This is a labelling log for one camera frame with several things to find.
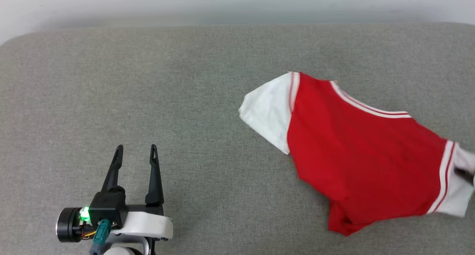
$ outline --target gray fabric surface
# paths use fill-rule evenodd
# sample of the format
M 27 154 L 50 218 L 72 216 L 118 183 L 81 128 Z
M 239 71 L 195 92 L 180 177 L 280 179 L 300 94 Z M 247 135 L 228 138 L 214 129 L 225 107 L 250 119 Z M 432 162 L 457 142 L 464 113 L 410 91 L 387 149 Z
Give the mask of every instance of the gray fabric surface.
M 144 202 L 159 150 L 174 239 L 159 254 L 473 254 L 466 218 L 327 231 L 328 202 L 290 157 L 243 123 L 243 96 L 286 71 L 335 79 L 377 108 L 409 111 L 475 150 L 475 27 L 453 23 L 82 29 L 0 47 L 2 254 L 88 253 L 59 243 L 68 206 L 90 203 L 117 145 L 127 203 Z

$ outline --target white wall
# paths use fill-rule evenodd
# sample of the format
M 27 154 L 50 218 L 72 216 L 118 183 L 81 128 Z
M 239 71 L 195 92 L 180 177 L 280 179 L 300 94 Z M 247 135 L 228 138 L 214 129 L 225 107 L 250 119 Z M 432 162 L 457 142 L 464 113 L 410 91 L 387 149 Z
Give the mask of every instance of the white wall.
M 475 24 L 475 0 L 0 0 L 0 43 L 76 27 L 418 20 Z

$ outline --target white sleeve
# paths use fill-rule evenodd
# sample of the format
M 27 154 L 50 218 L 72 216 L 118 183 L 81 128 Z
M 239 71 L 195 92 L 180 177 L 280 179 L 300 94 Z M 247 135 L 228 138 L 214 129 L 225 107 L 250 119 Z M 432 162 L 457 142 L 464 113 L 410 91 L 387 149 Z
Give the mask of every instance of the white sleeve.
M 455 144 L 453 163 L 447 171 L 447 189 L 445 197 L 439 203 L 436 212 L 443 212 L 458 217 L 465 216 L 468 203 L 474 192 L 474 184 L 469 183 L 454 172 L 454 168 L 475 173 L 475 154 L 462 149 Z
M 241 119 L 285 154 L 299 82 L 298 72 L 283 74 L 246 94 L 239 108 Z

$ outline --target green led light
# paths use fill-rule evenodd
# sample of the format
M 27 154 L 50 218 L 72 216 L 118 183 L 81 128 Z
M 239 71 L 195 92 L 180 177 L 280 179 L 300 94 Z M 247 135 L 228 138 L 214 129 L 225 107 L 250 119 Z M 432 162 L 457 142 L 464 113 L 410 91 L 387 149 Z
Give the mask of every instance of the green led light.
M 79 214 L 81 221 L 91 221 L 91 217 L 89 216 L 89 207 L 85 206 L 82 210 L 81 213 Z

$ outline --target cable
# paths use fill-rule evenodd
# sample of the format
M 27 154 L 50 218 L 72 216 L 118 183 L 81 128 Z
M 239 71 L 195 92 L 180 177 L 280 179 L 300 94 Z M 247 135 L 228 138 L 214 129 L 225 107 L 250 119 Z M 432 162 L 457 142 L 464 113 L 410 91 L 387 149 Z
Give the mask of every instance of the cable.
M 85 234 L 85 235 L 83 236 L 83 238 L 86 238 L 86 237 L 88 237 L 88 236 L 91 236 L 91 235 L 95 234 L 95 232 L 96 232 L 96 231 L 91 232 L 91 233 L 87 233 L 87 234 Z

